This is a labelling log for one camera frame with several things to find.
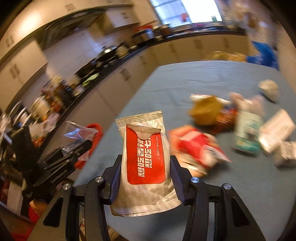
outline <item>kitchen counter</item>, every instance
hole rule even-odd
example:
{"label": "kitchen counter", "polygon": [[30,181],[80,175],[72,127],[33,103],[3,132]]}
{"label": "kitchen counter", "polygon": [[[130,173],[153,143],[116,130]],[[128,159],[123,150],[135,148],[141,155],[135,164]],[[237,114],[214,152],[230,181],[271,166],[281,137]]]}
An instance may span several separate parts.
{"label": "kitchen counter", "polygon": [[189,33],[183,33],[183,34],[176,34],[173,36],[170,36],[168,38],[162,39],[162,40],[157,40],[153,43],[150,43],[148,46],[136,49],[135,51],[129,53],[128,55],[124,56],[121,59],[118,59],[116,62],[111,64],[109,67],[105,68],[103,71],[101,71],[100,75],[98,78],[94,79],[87,87],[85,87],[85,90],[73,101],[73,103],[67,107],[67,109],[61,114],[56,128],[47,135],[45,138],[43,144],[39,148],[39,151],[37,153],[37,158],[39,159],[44,152],[46,146],[50,142],[50,140],[53,138],[54,134],[58,130],[58,128],[61,126],[61,124],[67,120],[67,116],[71,113],[71,111],[78,105],[78,103],[92,90],[94,89],[104,78],[106,78],[108,75],[110,75],[114,70],[116,70],[118,67],[123,65],[126,61],[129,59],[133,58],[140,52],[144,51],[145,49],[149,48],[150,46],[161,44],[164,42],[176,40],[176,39],[182,39],[182,38],[187,38],[187,37],[194,37],[194,36],[199,36],[199,35],[209,35],[209,34],[231,34],[231,35],[245,35],[245,30],[243,28],[238,28],[237,30],[230,30],[226,29],[225,27],[218,29],[218,30],[201,30],[201,31],[192,31]]}
{"label": "kitchen counter", "polygon": [[[145,81],[117,118],[162,110],[166,135],[185,124],[192,124],[187,115],[192,107],[190,94],[216,95],[229,100],[234,91],[246,98],[259,93],[258,83],[265,79],[279,86],[278,102],[264,100],[264,119],[271,118],[284,108],[296,122],[296,95],[276,69],[257,64],[232,61],[199,61],[161,66]],[[256,156],[233,150],[234,133],[221,133],[217,143],[231,163],[217,165],[203,180],[221,186],[230,183],[258,223],[266,241],[277,240],[292,210],[296,193],[295,168],[277,168],[272,155],[260,152]],[[290,140],[296,140],[294,132]],[[123,139],[115,121],[104,134],[97,149],[76,179],[75,185],[89,182],[112,166],[122,154]],[[190,207],[175,209],[142,217],[115,217],[105,206],[107,224],[129,241],[182,240]],[[209,239],[213,240],[213,206],[210,205]]]}

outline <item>gray table surface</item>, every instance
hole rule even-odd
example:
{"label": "gray table surface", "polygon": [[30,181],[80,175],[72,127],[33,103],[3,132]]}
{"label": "gray table surface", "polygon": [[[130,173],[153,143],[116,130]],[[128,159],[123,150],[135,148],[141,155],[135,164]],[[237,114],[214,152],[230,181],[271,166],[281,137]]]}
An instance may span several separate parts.
{"label": "gray table surface", "polygon": [[[284,108],[296,121],[296,96],[277,70],[256,64],[231,61],[200,61],[159,67],[138,90],[118,118],[163,111],[166,131],[192,123],[187,115],[192,103],[190,94],[217,95],[229,99],[228,93],[238,92],[245,98],[259,93],[258,83],[271,79],[279,86],[277,104],[265,99],[265,120]],[[260,153],[248,157],[231,147],[234,134],[223,133],[217,142],[232,163],[219,165],[203,178],[206,183],[230,183],[251,211],[267,241],[277,240],[292,210],[296,194],[296,169],[278,169],[272,156]],[[295,133],[290,137],[296,140]],[[115,122],[78,176],[75,185],[86,184],[112,166],[122,154],[123,140]],[[189,207],[178,206],[167,212],[142,217],[114,217],[105,206],[107,223],[129,241],[182,240]],[[209,240],[213,236],[213,215],[209,221]]]}

